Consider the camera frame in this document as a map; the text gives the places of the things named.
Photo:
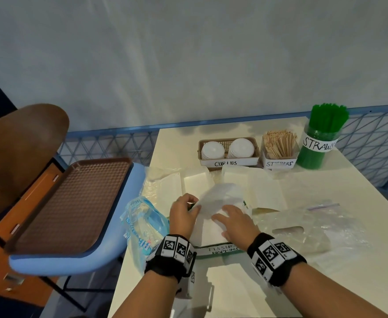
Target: concrete wall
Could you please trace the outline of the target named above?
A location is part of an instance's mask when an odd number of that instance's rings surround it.
[[[388,104],[388,0],[0,0],[0,87],[70,130]]]

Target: stack of cup lids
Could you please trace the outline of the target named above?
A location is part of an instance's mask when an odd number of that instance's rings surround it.
[[[201,150],[201,159],[223,159],[225,149],[221,143],[207,142]]]
[[[228,149],[229,159],[251,157],[254,154],[254,145],[246,138],[237,138]]]

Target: blue chair seat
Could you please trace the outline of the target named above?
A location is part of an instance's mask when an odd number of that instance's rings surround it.
[[[70,276],[93,272],[117,259],[127,247],[120,216],[127,203],[140,194],[144,178],[144,166],[134,163],[104,236],[97,246],[74,256],[12,255],[9,257],[10,267],[16,272],[33,276]]]

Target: orange panel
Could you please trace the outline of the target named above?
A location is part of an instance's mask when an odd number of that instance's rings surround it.
[[[8,256],[0,248],[0,296],[45,306],[52,289],[36,276],[25,276],[13,271]]]
[[[57,166],[51,163],[0,221],[0,237],[4,241],[11,237],[11,233],[14,233],[17,226],[22,224],[61,174]]]

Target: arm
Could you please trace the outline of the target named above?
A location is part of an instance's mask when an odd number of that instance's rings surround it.
[[[201,206],[188,212],[188,202],[197,202],[198,198],[185,194],[172,204],[169,223],[170,234],[190,238]],[[148,271],[123,301],[113,318],[169,318],[178,281],[175,277],[161,276]]]
[[[223,210],[229,217],[215,214],[212,219],[225,225],[227,231],[222,235],[228,241],[247,251],[260,230],[239,208],[225,205]],[[377,307],[304,262],[292,267],[281,290],[305,317],[388,317]]]

